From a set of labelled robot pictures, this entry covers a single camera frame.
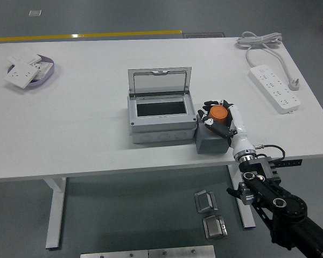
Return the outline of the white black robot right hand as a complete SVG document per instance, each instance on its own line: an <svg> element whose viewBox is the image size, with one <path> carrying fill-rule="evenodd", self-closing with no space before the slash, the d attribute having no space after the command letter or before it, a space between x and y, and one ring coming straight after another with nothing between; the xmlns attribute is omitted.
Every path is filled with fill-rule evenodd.
<svg viewBox="0 0 323 258"><path fill-rule="evenodd" d="M221 107L227 111L224 123L214 119L211 115L215 107ZM233 149L233 158L236 162L241 163L256 157L256 149L248 140L244 122L236 105L224 99L207 101L204 102L202 109L198 110L198 115L200 122L206 128L228 141L228 145Z"/></svg>

